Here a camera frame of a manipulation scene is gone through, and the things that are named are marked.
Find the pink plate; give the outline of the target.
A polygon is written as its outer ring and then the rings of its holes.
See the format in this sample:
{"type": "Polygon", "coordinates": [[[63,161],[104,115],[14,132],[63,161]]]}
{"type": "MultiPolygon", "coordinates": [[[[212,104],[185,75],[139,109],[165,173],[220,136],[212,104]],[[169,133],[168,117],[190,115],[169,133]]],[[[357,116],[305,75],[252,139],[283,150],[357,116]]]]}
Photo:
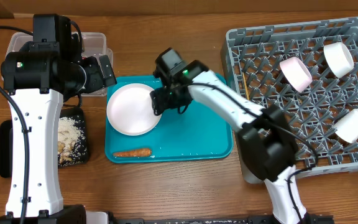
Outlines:
{"type": "Polygon", "coordinates": [[[154,114],[150,97],[152,91],[152,87],[141,83],[118,88],[106,108],[110,125],[127,136],[140,136],[156,127],[162,116],[154,114]]]}

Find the orange carrot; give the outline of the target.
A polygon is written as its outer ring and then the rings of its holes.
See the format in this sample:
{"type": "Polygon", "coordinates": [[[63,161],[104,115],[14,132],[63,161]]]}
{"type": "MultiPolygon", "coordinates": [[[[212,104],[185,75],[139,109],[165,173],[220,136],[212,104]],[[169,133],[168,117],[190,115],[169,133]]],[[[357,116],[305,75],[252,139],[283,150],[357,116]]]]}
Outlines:
{"type": "Polygon", "coordinates": [[[152,150],[150,148],[139,148],[129,151],[114,152],[113,156],[115,157],[149,157],[152,155],[152,150]]]}

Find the wooden chopstick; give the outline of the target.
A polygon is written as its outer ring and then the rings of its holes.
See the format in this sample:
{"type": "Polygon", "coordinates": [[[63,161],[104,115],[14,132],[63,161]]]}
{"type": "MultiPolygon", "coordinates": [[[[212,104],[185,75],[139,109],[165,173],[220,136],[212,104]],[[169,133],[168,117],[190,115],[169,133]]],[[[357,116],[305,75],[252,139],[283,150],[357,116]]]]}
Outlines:
{"type": "Polygon", "coordinates": [[[245,89],[245,94],[246,94],[246,98],[248,100],[250,100],[250,96],[249,96],[249,92],[248,92],[248,86],[247,86],[247,82],[246,82],[246,75],[244,72],[242,72],[242,79],[243,79],[243,86],[244,86],[244,89],[245,89]]]}

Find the pink bowl with rice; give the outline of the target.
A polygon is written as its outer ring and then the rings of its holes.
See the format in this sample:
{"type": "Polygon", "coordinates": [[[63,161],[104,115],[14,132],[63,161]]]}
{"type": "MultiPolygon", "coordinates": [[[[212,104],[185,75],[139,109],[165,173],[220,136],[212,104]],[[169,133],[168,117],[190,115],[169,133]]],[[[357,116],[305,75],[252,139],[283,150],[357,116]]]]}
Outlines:
{"type": "Polygon", "coordinates": [[[280,68],[284,77],[297,92],[303,92],[312,82],[311,73],[298,57],[281,61],[280,68]]]}

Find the white cup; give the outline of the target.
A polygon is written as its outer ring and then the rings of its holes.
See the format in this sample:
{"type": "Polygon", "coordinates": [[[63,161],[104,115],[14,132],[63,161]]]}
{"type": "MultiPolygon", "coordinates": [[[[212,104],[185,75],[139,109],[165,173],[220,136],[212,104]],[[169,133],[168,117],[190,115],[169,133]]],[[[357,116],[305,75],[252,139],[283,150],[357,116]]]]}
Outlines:
{"type": "Polygon", "coordinates": [[[358,109],[353,109],[341,118],[333,128],[335,134],[348,143],[354,143],[358,139],[358,109]]]}

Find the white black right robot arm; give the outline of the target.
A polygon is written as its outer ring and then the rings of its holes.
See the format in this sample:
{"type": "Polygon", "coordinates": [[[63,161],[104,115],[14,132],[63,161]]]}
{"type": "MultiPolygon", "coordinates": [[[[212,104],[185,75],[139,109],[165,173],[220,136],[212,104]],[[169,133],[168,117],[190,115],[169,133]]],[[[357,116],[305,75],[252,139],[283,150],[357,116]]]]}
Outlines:
{"type": "Polygon", "coordinates": [[[198,60],[158,60],[154,76],[163,85],[150,94],[156,115],[167,109],[182,114],[192,101],[213,110],[236,134],[244,180],[267,187],[275,221],[304,222],[306,208],[295,181],[298,146],[279,107],[264,108],[238,95],[198,60]]]}

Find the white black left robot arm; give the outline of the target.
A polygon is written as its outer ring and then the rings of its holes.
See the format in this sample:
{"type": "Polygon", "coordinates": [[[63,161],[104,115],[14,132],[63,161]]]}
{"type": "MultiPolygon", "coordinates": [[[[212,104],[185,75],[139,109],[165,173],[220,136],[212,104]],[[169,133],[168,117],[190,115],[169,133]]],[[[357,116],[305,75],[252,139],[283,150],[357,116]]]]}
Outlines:
{"type": "Polygon", "coordinates": [[[0,223],[111,223],[107,212],[64,205],[58,179],[58,123],[63,102],[114,84],[107,55],[11,52],[1,65],[12,114],[12,181],[0,223]]]}

